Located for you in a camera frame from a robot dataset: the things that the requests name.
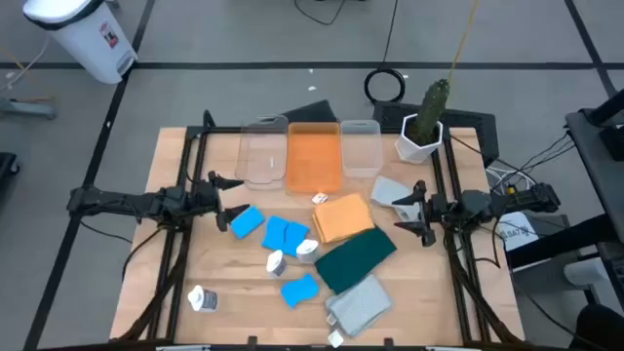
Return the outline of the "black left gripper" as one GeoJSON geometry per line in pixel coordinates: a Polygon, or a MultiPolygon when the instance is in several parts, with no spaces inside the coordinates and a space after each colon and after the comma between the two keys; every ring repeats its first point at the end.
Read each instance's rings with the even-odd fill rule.
{"type": "Polygon", "coordinates": [[[228,190],[244,182],[240,179],[225,178],[215,171],[208,173],[209,180],[196,180],[188,197],[188,211],[191,215],[215,213],[216,226],[221,232],[228,230],[228,225],[250,205],[245,204],[231,209],[223,209],[218,190],[228,190]]]}

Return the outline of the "blue sponge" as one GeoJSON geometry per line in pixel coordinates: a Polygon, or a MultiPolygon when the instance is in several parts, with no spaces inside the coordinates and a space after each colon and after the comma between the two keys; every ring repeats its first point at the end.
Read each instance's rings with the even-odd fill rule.
{"type": "Polygon", "coordinates": [[[282,246],[282,252],[296,257],[296,249],[306,239],[308,232],[308,226],[294,221],[290,222],[285,230],[285,240],[282,246]]]}
{"type": "Polygon", "coordinates": [[[237,239],[244,239],[264,221],[265,217],[258,208],[249,207],[232,220],[230,228],[237,239]]]}
{"type": "Polygon", "coordinates": [[[309,273],[297,280],[288,281],[281,287],[281,295],[291,309],[294,309],[298,303],[304,300],[314,298],[319,291],[318,283],[309,273]]]}
{"type": "Polygon", "coordinates": [[[273,251],[280,250],[285,244],[286,230],[289,224],[287,220],[281,217],[271,216],[268,219],[266,233],[261,245],[265,249],[273,251]]]}

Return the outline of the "light grey cloth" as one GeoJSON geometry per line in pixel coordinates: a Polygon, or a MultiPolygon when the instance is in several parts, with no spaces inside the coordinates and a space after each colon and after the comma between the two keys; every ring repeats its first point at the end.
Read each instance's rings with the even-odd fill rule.
{"type": "Polygon", "coordinates": [[[393,205],[394,201],[408,197],[411,193],[402,183],[380,175],[375,180],[370,200],[378,206],[394,209],[400,221],[417,221],[420,220],[418,204],[393,205]]]}

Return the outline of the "orange cloth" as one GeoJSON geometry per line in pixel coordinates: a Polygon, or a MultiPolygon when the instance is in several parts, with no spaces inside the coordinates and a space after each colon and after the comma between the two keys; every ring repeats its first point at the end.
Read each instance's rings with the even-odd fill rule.
{"type": "Polygon", "coordinates": [[[341,241],[375,228],[370,208],[359,193],[318,205],[313,219],[323,243],[341,241]]]}

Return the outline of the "dark green cloth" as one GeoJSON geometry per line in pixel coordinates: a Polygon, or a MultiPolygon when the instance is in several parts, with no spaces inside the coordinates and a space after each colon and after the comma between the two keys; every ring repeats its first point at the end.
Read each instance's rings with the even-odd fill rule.
{"type": "Polygon", "coordinates": [[[315,267],[331,291],[343,293],[365,279],[397,250],[380,228],[366,230],[321,256],[315,267]]]}

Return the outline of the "grey waffle cloth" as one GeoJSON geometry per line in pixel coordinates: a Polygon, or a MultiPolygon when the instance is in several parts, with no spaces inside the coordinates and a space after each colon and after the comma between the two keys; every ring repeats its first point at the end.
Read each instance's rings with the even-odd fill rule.
{"type": "Polygon", "coordinates": [[[354,287],[326,300],[326,321],[349,337],[355,337],[371,327],[392,306],[393,301],[381,282],[369,274],[354,287]]]}

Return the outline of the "white planter pot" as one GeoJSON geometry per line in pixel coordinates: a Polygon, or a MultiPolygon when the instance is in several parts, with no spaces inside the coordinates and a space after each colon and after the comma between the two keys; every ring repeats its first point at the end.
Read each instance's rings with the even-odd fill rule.
{"type": "Polygon", "coordinates": [[[426,145],[419,145],[413,142],[408,137],[409,127],[413,125],[417,119],[418,114],[411,114],[403,119],[401,132],[397,141],[395,142],[395,148],[397,150],[399,158],[407,163],[420,164],[431,156],[434,151],[443,143],[444,125],[441,122],[437,123],[434,128],[434,141],[426,145]]]}

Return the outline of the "large clear plastic bin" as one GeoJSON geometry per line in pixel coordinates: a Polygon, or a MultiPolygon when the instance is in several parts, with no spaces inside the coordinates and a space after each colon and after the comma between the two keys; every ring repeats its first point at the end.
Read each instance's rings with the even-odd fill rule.
{"type": "Polygon", "coordinates": [[[250,189],[283,187],[288,152],[289,120],[263,116],[241,128],[235,176],[250,189]]]}

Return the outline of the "white printed paper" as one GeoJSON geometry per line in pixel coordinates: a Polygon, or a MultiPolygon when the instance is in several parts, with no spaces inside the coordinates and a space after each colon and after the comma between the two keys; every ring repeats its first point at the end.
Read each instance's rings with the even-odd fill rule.
{"type": "Polygon", "coordinates": [[[497,231],[505,241],[507,252],[539,239],[527,216],[521,212],[503,215],[498,222],[497,231]]]}

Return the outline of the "orange plastic bin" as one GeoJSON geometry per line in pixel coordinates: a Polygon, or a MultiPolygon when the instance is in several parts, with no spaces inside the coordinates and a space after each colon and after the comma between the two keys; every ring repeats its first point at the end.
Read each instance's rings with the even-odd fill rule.
{"type": "Polygon", "coordinates": [[[293,193],[333,193],[342,185],[337,122],[296,122],[288,128],[286,186],[293,193]]]}

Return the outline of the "green cactus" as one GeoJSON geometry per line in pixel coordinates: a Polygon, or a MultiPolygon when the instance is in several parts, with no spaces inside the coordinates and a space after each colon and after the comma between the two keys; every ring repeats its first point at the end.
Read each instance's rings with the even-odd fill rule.
{"type": "Polygon", "coordinates": [[[448,97],[449,81],[447,79],[440,79],[430,85],[417,116],[407,129],[411,141],[424,146],[438,140],[437,123],[446,109],[448,97]]]}

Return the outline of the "dark floor plate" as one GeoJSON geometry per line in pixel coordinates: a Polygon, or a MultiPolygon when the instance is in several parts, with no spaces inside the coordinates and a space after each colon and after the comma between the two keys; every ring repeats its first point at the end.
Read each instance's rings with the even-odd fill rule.
{"type": "Polygon", "coordinates": [[[337,122],[330,103],[324,99],[283,113],[290,123],[337,122]]]}

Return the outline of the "dark grey cart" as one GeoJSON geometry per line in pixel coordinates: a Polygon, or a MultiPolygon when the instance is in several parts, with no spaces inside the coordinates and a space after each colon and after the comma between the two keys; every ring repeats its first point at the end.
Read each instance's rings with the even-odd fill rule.
{"type": "Polygon", "coordinates": [[[597,108],[568,113],[565,121],[610,226],[598,249],[624,309],[624,89],[597,108]]]}

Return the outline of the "black chair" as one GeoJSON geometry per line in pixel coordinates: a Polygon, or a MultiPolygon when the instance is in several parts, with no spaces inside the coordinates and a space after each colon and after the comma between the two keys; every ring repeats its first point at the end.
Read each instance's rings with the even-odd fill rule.
{"type": "Polygon", "coordinates": [[[624,351],[624,317],[606,306],[585,306],[577,317],[575,334],[569,348],[590,350],[582,341],[586,339],[608,351],[624,351]]]}

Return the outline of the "grey stand foot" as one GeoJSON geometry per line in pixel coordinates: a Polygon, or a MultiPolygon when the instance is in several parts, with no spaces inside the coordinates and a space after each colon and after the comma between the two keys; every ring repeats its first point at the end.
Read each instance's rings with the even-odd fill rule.
{"type": "Polygon", "coordinates": [[[0,97],[0,113],[41,117],[53,120],[56,110],[48,104],[48,98],[15,99],[0,97]]]}

